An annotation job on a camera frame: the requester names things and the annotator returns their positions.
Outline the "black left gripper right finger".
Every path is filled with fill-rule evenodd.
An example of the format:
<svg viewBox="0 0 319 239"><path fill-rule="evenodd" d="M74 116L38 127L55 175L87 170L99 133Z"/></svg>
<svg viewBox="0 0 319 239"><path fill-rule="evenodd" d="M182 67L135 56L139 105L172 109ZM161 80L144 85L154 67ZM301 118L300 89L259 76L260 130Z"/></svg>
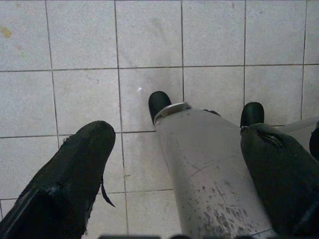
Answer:
<svg viewBox="0 0 319 239"><path fill-rule="evenodd" d="M277 234L319 239L319 162L267 124L241 128L241 151Z"/></svg>

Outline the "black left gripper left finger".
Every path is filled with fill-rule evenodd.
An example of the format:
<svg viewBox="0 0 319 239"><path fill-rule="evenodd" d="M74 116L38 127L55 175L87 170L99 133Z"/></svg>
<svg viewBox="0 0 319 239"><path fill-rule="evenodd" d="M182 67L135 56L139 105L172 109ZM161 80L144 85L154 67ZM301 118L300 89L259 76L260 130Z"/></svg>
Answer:
<svg viewBox="0 0 319 239"><path fill-rule="evenodd" d="M93 121L69 136L0 221L0 239L81 239L115 144L113 127Z"/></svg>

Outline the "black robot right foot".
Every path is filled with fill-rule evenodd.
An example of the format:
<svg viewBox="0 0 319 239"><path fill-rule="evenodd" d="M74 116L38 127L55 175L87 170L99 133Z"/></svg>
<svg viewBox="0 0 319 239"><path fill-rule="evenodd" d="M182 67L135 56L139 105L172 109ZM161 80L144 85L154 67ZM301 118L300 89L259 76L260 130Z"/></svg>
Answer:
<svg viewBox="0 0 319 239"><path fill-rule="evenodd" d="M264 122L264 108L259 102L249 102L244 106L241 114L241 127Z"/></svg>

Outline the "black robot foot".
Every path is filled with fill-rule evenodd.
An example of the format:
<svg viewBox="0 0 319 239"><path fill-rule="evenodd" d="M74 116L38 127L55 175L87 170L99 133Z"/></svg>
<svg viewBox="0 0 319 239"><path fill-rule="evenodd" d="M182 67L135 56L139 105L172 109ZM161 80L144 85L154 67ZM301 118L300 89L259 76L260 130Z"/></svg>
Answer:
<svg viewBox="0 0 319 239"><path fill-rule="evenodd" d="M148 100L149 112L152 123L155 124L155 116L165 107L171 105L169 96L163 91L153 92Z"/></svg>
<svg viewBox="0 0 319 239"><path fill-rule="evenodd" d="M264 122L264 108L259 102L249 102L244 106L241 114L241 127Z"/></svg>

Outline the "silver robot left leg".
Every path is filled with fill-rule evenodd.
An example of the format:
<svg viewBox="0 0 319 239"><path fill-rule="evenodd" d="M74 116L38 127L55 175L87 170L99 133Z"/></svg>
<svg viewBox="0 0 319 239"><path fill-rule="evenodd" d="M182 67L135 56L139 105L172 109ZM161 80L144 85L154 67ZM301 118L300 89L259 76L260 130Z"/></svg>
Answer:
<svg viewBox="0 0 319 239"><path fill-rule="evenodd" d="M275 235L243 159L238 126L186 102L163 108L154 123L185 236Z"/></svg>

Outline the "black robot left foot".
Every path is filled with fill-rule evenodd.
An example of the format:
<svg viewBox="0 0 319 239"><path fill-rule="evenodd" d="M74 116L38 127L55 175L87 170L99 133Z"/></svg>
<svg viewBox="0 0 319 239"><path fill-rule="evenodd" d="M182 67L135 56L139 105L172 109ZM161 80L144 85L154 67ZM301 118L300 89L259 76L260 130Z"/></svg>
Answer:
<svg viewBox="0 0 319 239"><path fill-rule="evenodd" d="M171 105L169 96L163 91L153 92L148 100L149 112L152 123L155 124L155 116L165 107Z"/></svg>

